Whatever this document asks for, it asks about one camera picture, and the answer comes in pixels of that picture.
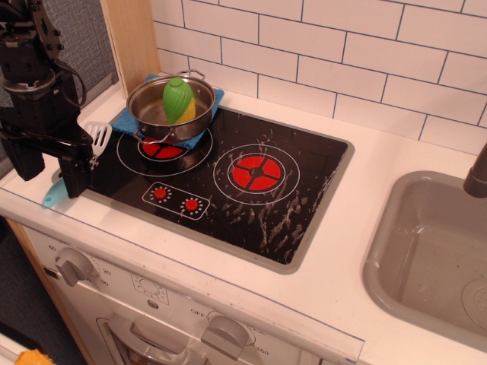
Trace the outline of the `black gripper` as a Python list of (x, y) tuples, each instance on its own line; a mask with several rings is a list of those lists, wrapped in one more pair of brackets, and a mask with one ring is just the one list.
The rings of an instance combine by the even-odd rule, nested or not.
[(78, 96), (72, 70), (4, 70), (2, 86), (12, 107), (1, 110), (1, 142), (18, 175), (29, 181), (45, 168), (43, 153), (61, 156), (59, 166), (69, 198), (91, 184), (93, 139), (78, 124), (86, 94)]

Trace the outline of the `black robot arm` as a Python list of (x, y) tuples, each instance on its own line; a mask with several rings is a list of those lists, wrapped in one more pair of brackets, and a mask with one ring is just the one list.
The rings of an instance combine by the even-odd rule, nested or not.
[(1, 109), (1, 140), (28, 181), (57, 158), (70, 198), (91, 183), (92, 137), (78, 124), (81, 76), (59, 59), (64, 46), (42, 1), (1, 3), (1, 86), (13, 105)]

